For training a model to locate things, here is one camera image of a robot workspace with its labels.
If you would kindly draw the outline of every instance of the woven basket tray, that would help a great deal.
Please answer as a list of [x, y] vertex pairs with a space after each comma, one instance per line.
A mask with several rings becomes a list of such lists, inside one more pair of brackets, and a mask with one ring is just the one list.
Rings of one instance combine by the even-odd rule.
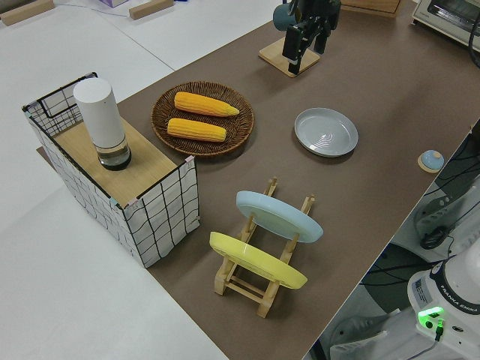
[[[176, 109], [174, 104], [177, 92], [191, 92], [222, 100], [236, 107], [240, 113], [221, 118], [181, 111]], [[171, 118], [183, 118], [221, 126], [226, 129], [226, 139], [224, 142], [207, 142], [170, 136], [167, 133], [167, 125]], [[171, 148], [189, 155], [211, 157], [237, 149], [250, 136], [254, 128], [254, 111], [243, 96], [225, 85], [206, 81], [187, 82], [171, 88], [160, 96], [151, 111], [151, 125], [157, 136]]]

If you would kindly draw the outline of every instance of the blue plate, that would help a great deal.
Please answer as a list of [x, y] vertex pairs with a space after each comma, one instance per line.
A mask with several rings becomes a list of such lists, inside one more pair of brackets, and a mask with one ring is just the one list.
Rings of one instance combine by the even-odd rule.
[[299, 242], [315, 242], [323, 235], [322, 227], [314, 219], [262, 193], [239, 191], [237, 207], [246, 218], [253, 215], [255, 224], [286, 239], [293, 239], [299, 234]]

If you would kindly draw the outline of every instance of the wire mesh basket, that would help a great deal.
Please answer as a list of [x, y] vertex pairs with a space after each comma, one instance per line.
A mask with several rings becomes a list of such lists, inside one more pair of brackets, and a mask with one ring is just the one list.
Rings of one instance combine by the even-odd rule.
[[89, 73], [25, 105], [22, 110], [50, 163], [76, 201], [134, 257], [149, 267], [165, 257], [200, 225], [197, 167], [189, 157], [153, 182], [128, 204], [120, 205], [56, 141], [56, 137], [83, 122], [73, 96]]

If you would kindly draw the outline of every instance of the brown table mat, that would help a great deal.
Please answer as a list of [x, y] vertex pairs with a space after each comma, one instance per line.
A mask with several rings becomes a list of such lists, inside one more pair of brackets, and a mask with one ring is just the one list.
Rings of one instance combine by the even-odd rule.
[[[436, 149], [449, 158], [478, 119], [480, 70], [462, 46], [410, 25], [413, 7], [407, 1], [395, 19], [342, 11], [325, 55], [293, 79], [258, 57], [284, 36], [269, 23], [119, 104], [122, 116], [177, 163], [185, 156], [150, 125], [166, 90], [218, 82], [253, 107], [256, 124], [244, 151], [198, 162], [200, 228], [149, 269], [231, 359], [301, 359], [434, 180], [417, 157]], [[352, 154], [324, 158], [302, 147], [293, 124], [311, 107], [352, 120], [359, 133]], [[209, 233], [235, 236], [245, 220], [237, 191], [261, 192], [272, 176], [279, 178], [276, 197], [290, 205], [316, 194], [310, 216], [325, 235], [297, 246], [291, 265], [308, 282], [280, 289], [261, 319], [250, 299], [214, 293], [222, 259], [209, 247]], [[279, 256], [284, 242], [258, 229], [251, 244]]]

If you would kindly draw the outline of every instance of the yellow corn cob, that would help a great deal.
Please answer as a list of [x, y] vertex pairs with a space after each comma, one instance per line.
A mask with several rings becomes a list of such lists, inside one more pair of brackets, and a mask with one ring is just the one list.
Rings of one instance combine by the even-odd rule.
[[175, 107], [189, 113], [210, 116], [232, 116], [240, 113], [224, 101], [184, 91], [175, 94]]
[[173, 137], [216, 143], [225, 141], [227, 137], [227, 130], [223, 127], [185, 118], [171, 118], [168, 121], [166, 132]]

